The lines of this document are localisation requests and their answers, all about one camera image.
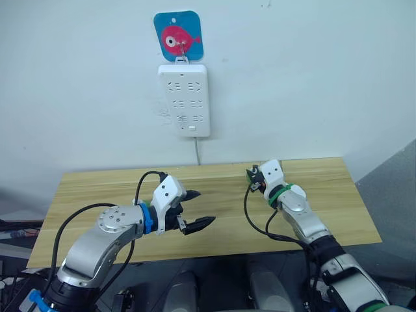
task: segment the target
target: blue cable clip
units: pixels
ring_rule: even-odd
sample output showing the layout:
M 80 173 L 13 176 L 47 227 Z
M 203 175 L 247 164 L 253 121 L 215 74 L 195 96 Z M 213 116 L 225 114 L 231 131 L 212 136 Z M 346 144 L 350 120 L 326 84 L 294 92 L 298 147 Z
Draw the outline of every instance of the blue cable clip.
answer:
M 58 312 L 57 310 L 52 309 L 49 307 L 43 300 L 42 295 L 40 294 L 40 291 L 33 290 L 29 295 L 29 300 L 31 302 L 36 303 L 39 310 L 41 312 Z
M 153 225 L 153 220 L 151 219 L 148 206 L 145 203 L 140 203 L 143 215 L 144 215 L 144 234 L 149 234 L 151 232 L 151 226 Z

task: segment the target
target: fish sticker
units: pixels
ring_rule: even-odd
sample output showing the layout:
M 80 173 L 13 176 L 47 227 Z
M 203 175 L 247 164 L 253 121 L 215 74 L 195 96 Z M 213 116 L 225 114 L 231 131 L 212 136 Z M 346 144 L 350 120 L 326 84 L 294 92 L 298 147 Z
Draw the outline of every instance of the fish sticker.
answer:
M 191 37 L 191 35 L 180 26 L 167 26 L 162 32 L 162 43 L 166 50 L 173 55 L 182 55 L 181 44 L 183 51 L 186 54 L 194 42 L 200 44 L 201 37 Z
M 194 11 L 157 13 L 153 19 L 162 54 L 175 62 L 182 55 L 188 60 L 203 57 L 200 17 Z

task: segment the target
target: pink fish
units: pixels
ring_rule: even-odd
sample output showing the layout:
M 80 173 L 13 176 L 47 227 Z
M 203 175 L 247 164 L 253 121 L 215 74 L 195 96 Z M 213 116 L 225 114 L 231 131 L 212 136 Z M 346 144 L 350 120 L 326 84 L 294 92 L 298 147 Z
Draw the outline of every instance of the pink fish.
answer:
M 182 55 L 181 44 L 183 51 L 186 54 L 194 42 L 201 43 L 201 38 L 193 38 L 182 27 L 171 25 L 163 29 L 162 42 L 166 50 L 173 55 Z

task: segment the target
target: robotic arm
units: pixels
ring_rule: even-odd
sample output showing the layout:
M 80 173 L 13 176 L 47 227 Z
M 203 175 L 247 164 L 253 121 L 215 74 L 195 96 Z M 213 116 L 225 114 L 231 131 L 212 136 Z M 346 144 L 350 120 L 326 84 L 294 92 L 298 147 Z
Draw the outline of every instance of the robotic arm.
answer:
M 389 300 L 357 261 L 345 253 L 329 229 L 311 210 L 305 191 L 288 184 L 277 160 L 247 170 L 251 191 L 259 190 L 274 209 L 279 209 L 298 239 L 306 243 L 320 266 L 328 296 L 342 311 L 363 311 Z
M 200 193 L 186 191 L 175 177 L 162 173 L 149 205 L 114 206 L 103 211 L 95 226 L 71 247 L 44 298 L 34 293 L 33 301 L 42 311 L 91 311 L 118 252 L 126 244 L 153 231 L 162 234 L 180 229 L 185 235 L 207 227 L 215 217 L 207 216 L 193 223 L 181 217 L 181 202 Z

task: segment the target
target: white power strip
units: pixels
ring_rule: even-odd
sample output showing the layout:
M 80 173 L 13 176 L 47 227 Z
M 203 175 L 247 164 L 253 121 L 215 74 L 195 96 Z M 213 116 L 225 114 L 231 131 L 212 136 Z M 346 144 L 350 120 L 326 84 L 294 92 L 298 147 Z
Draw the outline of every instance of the white power strip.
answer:
M 201 64 L 160 65 L 158 75 L 178 135 L 208 137 L 207 68 Z

